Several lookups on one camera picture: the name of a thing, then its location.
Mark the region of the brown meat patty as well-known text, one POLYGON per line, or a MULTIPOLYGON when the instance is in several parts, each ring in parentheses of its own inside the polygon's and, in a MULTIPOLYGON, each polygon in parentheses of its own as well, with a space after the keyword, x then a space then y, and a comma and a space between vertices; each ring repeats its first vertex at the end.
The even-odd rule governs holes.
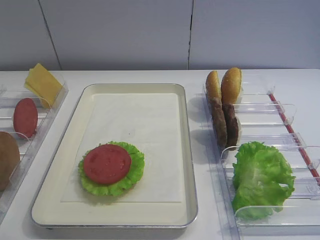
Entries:
POLYGON ((228 135, 225 116, 222 109, 222 102, 219 98, 213 97, 210 100, 210 104, 212 121, 216 132, 217 144, 219 147, 225 148, 227 144, 228 135))
POLYGON ((226 147, 236 146, 239 138, 239 126, 234 106, 230 103, 223 103, 222 110, 227 132, 226 147))

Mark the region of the tomato slice on tray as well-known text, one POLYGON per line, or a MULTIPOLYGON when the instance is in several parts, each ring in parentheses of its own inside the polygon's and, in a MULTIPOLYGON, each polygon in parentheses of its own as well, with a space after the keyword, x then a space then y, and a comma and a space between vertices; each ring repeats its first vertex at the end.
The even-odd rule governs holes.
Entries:
POLYGON ((121 146, 104 144, 92 149, 83 161, 85 175, 97 184, 111 185, 129 172, 132 159, 121 146))

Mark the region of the lettuce pile in rack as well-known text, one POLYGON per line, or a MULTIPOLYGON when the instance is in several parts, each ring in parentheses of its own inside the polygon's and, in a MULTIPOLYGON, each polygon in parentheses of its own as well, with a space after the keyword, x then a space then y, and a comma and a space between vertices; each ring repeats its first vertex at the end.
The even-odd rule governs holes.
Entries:
POLYGON ((235 216, 260 220, 283 210, 294 192, 295 176, 283 154, 273 146, 253 141, 243 143, 233 163, 231 202, 235 216))

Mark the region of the yellow cheese slices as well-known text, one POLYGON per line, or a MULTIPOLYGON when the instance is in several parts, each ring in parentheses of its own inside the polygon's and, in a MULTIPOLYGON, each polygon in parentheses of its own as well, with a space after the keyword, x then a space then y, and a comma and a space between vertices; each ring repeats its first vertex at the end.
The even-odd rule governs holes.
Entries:
POLYGON ((24 87, 40 97, 44 108, 50 109, 63 85, 40 63, 29 69, 24 87))

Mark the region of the upright tomato slice in rack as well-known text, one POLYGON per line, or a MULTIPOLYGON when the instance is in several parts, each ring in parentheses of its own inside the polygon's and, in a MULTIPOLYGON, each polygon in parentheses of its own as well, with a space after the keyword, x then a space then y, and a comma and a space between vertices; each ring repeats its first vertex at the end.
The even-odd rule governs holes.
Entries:
POLYGON ((36 132, 38 110, 31 98, 21 99, 13 113, 13 128, 21 138, 30 138, 36 132))

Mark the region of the white paper tray liner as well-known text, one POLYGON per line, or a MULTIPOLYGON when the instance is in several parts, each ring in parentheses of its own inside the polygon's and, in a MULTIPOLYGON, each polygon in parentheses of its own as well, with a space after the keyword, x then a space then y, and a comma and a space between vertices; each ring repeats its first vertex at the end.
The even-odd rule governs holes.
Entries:
POLYGON ((79 102, 68 129, 72 158, 99 144, 126 142, 144 154, 140 181, 115 199, 118 203, 180 202, 182 170, 178 96, 174 93, 96 93, 79 102))

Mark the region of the left upright bun half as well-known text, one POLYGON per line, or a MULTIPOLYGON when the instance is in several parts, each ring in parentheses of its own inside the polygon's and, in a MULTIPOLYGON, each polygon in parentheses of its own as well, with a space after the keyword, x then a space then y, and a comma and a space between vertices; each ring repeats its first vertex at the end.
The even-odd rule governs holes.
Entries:
POLYGON ((222 100, 221 86, 219 82, 218 72, 216 70, 212 70, 207 75, 205 88, 207 96, 210 99, 218 98, 220 101, 222 100))

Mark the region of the upright bun half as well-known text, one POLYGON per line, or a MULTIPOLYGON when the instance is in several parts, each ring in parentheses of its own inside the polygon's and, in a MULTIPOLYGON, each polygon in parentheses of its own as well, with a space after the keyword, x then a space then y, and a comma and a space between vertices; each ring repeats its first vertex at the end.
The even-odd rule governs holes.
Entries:
POLYGON ((226 71, 221 82, 221 97, 223 104, 235 104, 242 88, 242 71, 232 67, 226 71))
POLYGON ((222 100, 221 86, 219 82, 218 72, 216 70, 212 70, 207 75, 205 88, 207 96, 210 99, 218 98, 220 101, 222 100))

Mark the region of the right upright bun half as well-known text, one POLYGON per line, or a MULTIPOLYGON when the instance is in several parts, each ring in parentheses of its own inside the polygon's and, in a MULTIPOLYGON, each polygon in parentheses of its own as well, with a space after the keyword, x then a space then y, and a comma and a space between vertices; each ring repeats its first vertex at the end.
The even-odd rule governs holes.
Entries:
POLYGON ((242 88, 242 71, 232 67, 226 71, 221 82, 221 97, 223 104, 235 104, 242 88))

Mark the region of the clear acrylic right rack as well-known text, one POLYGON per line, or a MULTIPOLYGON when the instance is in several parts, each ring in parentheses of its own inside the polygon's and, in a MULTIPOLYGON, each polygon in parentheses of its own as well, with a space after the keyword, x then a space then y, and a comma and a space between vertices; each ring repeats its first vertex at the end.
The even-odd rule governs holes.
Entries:
POLYGON ((238 144, 260 142, 275 147, 290 164, 294 191, 281 206, 245 206, 233 210, 234 168, 238 145, 217 145, 207 91, 202 90, 206 115, 204 129, 210 135, 207 157, 215 193, 220 233, 224 240, 275 240, 282 236, 320 236, 320 148, 307 145, 292 128, 297 108, 282 104, 272 89, 245 87, 234 106, 238 119, 238 144))

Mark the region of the clear acrylic rack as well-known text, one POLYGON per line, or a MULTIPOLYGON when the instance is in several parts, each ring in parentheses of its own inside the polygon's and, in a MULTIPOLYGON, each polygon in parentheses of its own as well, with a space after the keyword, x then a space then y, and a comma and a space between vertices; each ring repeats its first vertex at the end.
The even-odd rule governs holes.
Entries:
POLYGON ((5 84, 0 85, 0 130, 14 137, 20 154, 20 161, 9 177, 7 187, 0 192, 0 221, 2 222, 33 163, 49 129, 51 128, 67 94, 68 86, 59 72, 52 75, 62 84, 62 89, 56 95, 53 106, 42 106, 41 97, 27 89, 12 89, 5 84), (37 127, 30 138, 20 137, 13 126, 13 115, 19 101, 30 98, 37 108, 37 127))
POLYGON ((282 236, 320 236, 320 148, 307 145, 292 128, 297 108, 282 104, 272 89, 245 87, 234 106, 238 119, 238 144, 260 142, 275 147, 290 164, 294 191, 281 206, 245 206, 233 210, 234 168, 238 145, 217 145, 207 91, 202 90, 206 115, 204 129, 210 135, 207 157, 215 193, 220 233, 224 240, 275 240, 282 236))

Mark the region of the clear acrylic left rack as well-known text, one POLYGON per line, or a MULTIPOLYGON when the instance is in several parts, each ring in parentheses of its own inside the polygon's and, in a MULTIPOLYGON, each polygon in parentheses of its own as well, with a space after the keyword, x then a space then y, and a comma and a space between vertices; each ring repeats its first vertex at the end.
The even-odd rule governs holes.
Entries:
POLYGON ((42 106, 41 97, 27 89, 12 89, 5 84, 0 85, 0 130, 14 137, 20 154, 20 161, 9 177, 7 187, 0 192, 0 221, 2 222, 33 163, 49 129, 51 128, 67 94, 68 86, 59 72, 52 75, 62 84, 62 89, 56 95, 53 106, 42 106), (19 101, 30 98, 37 108, 37 127, 30 138, 20 137, 13 126, 13 115, 19 101))

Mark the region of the cream metal tray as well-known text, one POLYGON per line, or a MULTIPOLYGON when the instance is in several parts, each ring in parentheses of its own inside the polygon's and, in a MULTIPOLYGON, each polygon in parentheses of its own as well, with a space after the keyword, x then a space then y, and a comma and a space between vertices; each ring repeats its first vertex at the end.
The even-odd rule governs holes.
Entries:
POLYGON ((198 214, 185 89, 173 83, 98 83, 84 88, 52 158, 31 209, 43 227, 185 228, 198 214), (79 102, 94 94, 176 94, 179 104, 182 200, 180 202, 116 202, 96 196, 81 185, 69 130, 79 102))

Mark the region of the brown bun in left rack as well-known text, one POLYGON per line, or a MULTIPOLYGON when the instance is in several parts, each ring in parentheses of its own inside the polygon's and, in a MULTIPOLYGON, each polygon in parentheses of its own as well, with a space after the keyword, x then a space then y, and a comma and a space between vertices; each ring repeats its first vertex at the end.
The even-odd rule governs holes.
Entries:
POLYGON ((7 187, 11 174, 20 162, 19 147, 8 132, 0 132, 0 190, 7 187))

